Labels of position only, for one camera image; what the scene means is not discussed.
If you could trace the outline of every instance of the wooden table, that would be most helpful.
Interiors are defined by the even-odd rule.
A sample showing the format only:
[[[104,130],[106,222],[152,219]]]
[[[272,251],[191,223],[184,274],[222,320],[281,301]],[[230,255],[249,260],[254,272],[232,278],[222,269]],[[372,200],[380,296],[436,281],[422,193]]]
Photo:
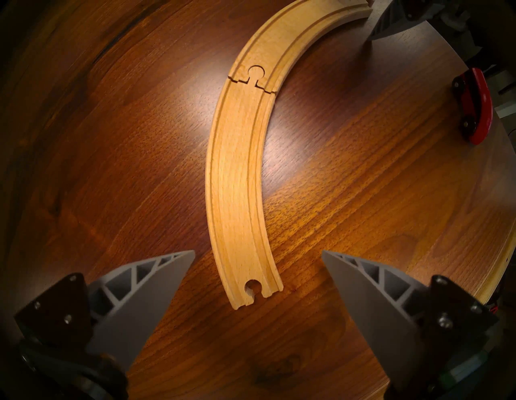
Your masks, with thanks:
[[[497,117],[457,129],[465,70],[424,23],[365,42],[338,28],[297,62],[263,164],[283,292],[234,311],[210,248],[204,165],[234,59],[289,0],[51,3],[4,68],[2,332],[62,276],[193,249],[197,259],[130,370],[133,399],[355,399],[386,376],[320,254],[444,274],[487,300],[514,249],[516,157]]]

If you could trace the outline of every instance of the wooden train track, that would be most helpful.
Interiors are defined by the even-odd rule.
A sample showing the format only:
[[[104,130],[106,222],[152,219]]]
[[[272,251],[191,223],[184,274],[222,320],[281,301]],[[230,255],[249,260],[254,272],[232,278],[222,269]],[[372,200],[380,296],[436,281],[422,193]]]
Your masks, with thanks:
[[[213,254],[234,309],[283,290],[267,238],[262,157],[276,95],[292,66],[328,31],[371,13],[366,0],[297,0],[270,18],[235,60],[215,110],[206,158]]]

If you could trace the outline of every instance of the bolt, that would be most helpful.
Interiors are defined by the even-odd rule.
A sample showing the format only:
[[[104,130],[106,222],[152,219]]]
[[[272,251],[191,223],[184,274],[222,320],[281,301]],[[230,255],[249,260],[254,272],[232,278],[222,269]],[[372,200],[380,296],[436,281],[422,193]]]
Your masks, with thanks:
[[[437,323],[443,329],[452,329],[453,321],[448,317],[448,314],[443,312],[441,316],[437,319]]]
[[[482,313],[482,308],[477,304],[473,304],[470,308],[471,311],[473,311],[475,314],[481,314]]]
[[[442,276],[438,276],[436,278],[436,282],[439,284],[439,285],[448,285],[448,282],[446,282],[446,279],[444,279]]]

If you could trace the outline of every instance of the black wheel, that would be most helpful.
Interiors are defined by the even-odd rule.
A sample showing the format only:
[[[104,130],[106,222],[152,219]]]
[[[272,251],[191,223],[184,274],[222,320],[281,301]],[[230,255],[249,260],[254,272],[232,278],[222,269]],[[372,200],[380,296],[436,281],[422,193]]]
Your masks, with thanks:
[[[464,79],[462,76],[457,76],[452,82],[451,82],[451,89],[455,96],[460,96],[464,93],[464,90],[466,88],[466,82],[464,82]]]
[[[469,139],[469,137],[475,133],[476,129],[477,123],[475,121],[475,117],[473,117],[472,115],[466,115],[461,118],[460,131],[466,139]]]

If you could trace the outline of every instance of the red toy train car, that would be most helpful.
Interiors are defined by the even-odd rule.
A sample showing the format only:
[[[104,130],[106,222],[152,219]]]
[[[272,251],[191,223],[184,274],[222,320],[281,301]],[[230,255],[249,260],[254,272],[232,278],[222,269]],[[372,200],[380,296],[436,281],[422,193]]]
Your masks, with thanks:
[[[480,69],[471,68],[457,76],[451,85],[462,105],[461,132],[467,140],[478,145],[486,138],[493,121],[493,103],[486,79]]]

